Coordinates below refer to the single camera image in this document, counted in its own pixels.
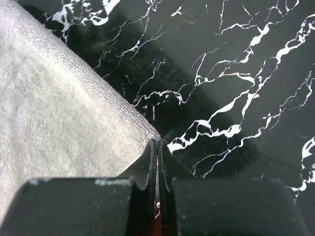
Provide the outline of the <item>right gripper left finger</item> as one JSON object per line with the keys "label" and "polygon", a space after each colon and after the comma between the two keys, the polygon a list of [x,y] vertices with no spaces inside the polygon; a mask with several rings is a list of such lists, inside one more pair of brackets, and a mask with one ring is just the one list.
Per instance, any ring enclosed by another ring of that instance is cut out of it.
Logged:
{"label": "right gripper left finger", "polygon": [[152,236],[157,143],[119,176],[33,178],[17,191],[3,236]]}

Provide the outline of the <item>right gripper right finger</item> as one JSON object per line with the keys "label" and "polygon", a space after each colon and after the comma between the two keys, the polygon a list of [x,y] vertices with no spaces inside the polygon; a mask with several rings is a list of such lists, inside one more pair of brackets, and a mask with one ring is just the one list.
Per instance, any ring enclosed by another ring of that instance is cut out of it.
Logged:
{"label": "right gripper right finger", "polygon": [[163,236],[309,236],[289,189],[279,180],[198,179],[157,144]]}

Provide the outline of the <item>grey towel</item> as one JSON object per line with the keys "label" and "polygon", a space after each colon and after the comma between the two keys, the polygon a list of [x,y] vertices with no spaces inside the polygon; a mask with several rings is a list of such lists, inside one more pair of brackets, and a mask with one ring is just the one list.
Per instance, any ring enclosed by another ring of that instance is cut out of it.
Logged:
{"label": "grey towel", "polygon": [[0,3],[0,215],[42,177],[115,177],[160,138],[14,0]]}

